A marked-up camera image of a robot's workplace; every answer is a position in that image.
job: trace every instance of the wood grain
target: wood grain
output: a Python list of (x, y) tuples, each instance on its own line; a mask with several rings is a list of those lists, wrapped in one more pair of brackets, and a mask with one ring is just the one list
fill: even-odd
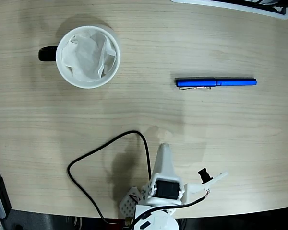
[[(38, 61), (40, 48), (95, 23), (122, 44), (105, 86), (78, 89)], [(253, 76), (258, 86), (180, 92), (174, 78), (185, 76)], [(175, 217), (288, 207), (288, 20), (169, 0), (0, 0), (0, 171), (14, 209), (97, 217), (66, 167), (131, 129), (146, 136), (152, 164), (168, 142), (185, 183), (200, 182), (203, 167), (230, 173)], [(117, 217), (129, 187), (148, 180), (143, 144), (130, 135), (72, 173)]]

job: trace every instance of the pen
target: pen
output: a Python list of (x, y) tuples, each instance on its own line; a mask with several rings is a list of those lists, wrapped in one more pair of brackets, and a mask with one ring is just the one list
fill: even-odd
[(216, 86), (247, 86), (256, 85), (255, 78), (181, 78), (176, 79), (176, 86), (180, 90), (201, 89)]

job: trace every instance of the dark floor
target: dark floor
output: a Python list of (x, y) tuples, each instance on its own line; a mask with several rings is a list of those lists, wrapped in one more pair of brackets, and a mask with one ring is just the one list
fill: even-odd
[[(82, 230), (120, 230), (105, 225), (99, 218), (81, 218)], [(12, 210), (3, 222), (5, 230), (78, 230), (80, 218)], [(288, 229), (288, 208), (244, 215), (177, 219), (180, 230), (285, 230)]]

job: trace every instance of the mug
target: mug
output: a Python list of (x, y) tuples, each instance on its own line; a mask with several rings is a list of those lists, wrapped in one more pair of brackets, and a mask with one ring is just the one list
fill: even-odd
[[(65, 66), (62, 63), (62, 50), (65, 48), (69, 40), (74, 35), (76, 35), (77, 33), (81, 31), (92, 30), (92, 29), (103, 33), (105, 36), (107, 36), (110, 39), (116, 51), (116, 60), (114, 62), (113, 67), (106, 75), (102, 76), (98, 80), (86, 82), (86, 81), (81, 81), (81, 80), (76, 79), (72, 75), (72, 71), (70, 70), (70, 68)], [(41, 48), (38, 52), (38, 59), (40, 61), (55, 61), (60, 74), (70, 84), (79, 88), (83, 88), (83, 89), (93, 89), (93, 88), (97, 88), (99, 86), (106, 84), (108, 81), (110, 81), (114, 77), (115, 73), (117, 72), (119, 65), (120, 65), (120, 42), (119, 42), (118, 36), (110, 27), (107, 27), (104, 25), (80, 26), (69, 31), (61, 39), (58, 46), (47, 46), (47, 47)]]

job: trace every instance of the tissue paper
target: tissue paper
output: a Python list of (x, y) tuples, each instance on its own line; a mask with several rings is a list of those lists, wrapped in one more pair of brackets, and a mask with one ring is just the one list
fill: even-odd
[(74, 35), (62, 50), (62, 62), (81, 81), (96, 81), (107, 74), (116, 60), (111, 40), (103, 33), (86, 30)]

